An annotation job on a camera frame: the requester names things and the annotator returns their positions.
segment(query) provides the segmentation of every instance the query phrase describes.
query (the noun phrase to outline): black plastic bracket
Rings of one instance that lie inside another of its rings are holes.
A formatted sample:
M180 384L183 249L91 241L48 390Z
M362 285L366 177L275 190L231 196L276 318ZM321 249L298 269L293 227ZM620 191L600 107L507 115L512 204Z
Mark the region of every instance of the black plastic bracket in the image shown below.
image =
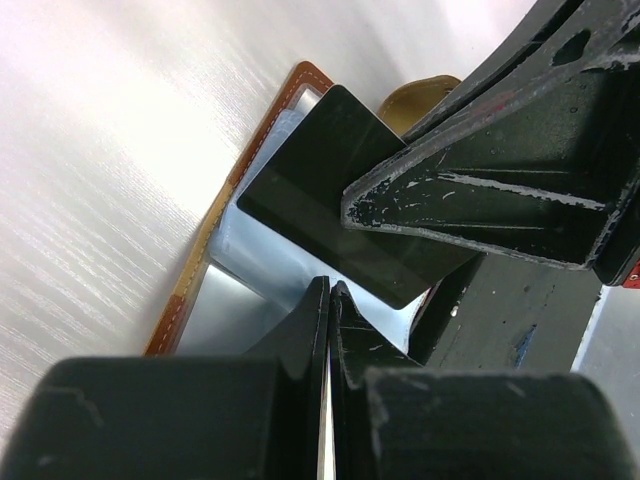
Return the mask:
M639 0L538 2L345 190L343 224L594 267L640 186L638 24Z

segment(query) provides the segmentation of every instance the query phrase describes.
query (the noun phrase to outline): white wood grain surface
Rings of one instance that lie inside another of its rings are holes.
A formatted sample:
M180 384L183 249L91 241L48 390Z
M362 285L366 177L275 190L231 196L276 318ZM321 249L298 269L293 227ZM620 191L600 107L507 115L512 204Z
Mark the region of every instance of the white wood grain surface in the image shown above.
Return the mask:
M49 365L141 352L294 63L372 108L533 0L0 0L0 450Z

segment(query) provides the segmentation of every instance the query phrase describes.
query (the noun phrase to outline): brown leather case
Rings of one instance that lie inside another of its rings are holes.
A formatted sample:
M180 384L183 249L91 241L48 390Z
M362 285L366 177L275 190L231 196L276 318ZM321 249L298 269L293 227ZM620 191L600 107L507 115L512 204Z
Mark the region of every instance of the brown leather case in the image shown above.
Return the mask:
M333 82L310 62L299 63L293 69L207 212L185 267L145 349L145 355L160 355L175 351L207 268L205 251L211 232L276 118L292 103L300 93L301 87L305 85L324 94Z

